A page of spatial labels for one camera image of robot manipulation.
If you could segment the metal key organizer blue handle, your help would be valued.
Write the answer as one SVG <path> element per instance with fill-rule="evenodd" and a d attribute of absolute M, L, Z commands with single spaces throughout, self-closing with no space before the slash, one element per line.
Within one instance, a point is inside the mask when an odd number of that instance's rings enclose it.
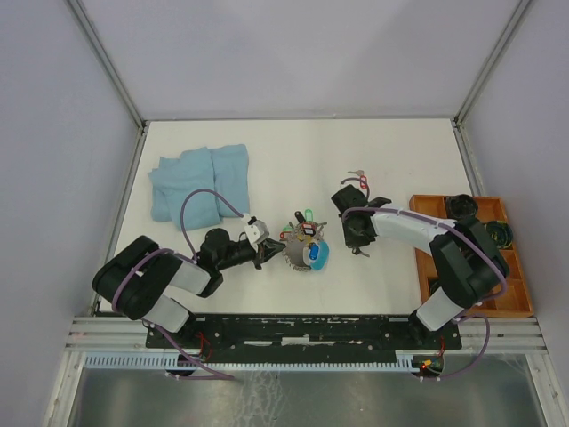
<path fill-rule="evenodd" d="M 280 234 L 280 242 L 285 244 L 283 257 L 286 263 L 296 271 L 310 272 L 323 270 L 329 260 L 330 247 L 324 239 L 324 227 L 326 222 L 311 222 L 315 229 L 313 236 L 307 236 L 301 231 L 299 222 L 290 222 L 283 228 Z M 308 258 L 307 246 L 310 243 L 318 243 L 320 247 L 318 258 L 310 262 Z"/>

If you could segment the key yellow tag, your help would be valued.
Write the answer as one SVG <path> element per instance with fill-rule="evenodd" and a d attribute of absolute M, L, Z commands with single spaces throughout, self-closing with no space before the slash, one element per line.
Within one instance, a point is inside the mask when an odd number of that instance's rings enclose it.
<path fill-rule="evenodd" d="M 369 258 L 369 257 L 370 257 L 369 254 L 363 252 L 363 251 L 362 251 L 360 248 L 358 248 L 358 247 L 352 249 L 352 254 L 353 254 L 353 255 L 361 255 L 361 256 L 364 256 L 364 257 L 366 257 L 366 258 Z"/>

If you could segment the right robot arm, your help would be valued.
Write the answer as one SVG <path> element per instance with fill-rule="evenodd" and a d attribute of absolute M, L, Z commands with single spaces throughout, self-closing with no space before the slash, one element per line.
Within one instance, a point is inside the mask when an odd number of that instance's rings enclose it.
<path fill-rule="evenodd" d="M 449 220 L 416 213 L 384 197 L 369 199 L 352 185 L 339 189 L 331 200 L 353 254 L 361 254 L 378 238 L 389 238 L 432 258 L 437 289 L 411 314 L 407 327 L 415 346 L 428 348 L 447 323 L 507 291 L 509 266 L 477 218 Z"/>

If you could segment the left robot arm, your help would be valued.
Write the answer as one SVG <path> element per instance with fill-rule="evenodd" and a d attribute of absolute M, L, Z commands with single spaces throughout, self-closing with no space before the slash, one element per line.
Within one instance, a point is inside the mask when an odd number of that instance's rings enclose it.
<path fill-rule="evenodd" d="M 259 270 L 284 249 L 272 238 L 255 244 L 248 238 L 234 241 L 226 230 L 215 228 L 205 234 L 193 261 L 140 236 L 95 274 L 92 288 L 114 312 L 158 325 L 176 346 L 186 347 L 196 339 L 196 316 L 167 296 L 166 289 L 207 298 L 222 284 L 224 270 L 248 262 Z"/>

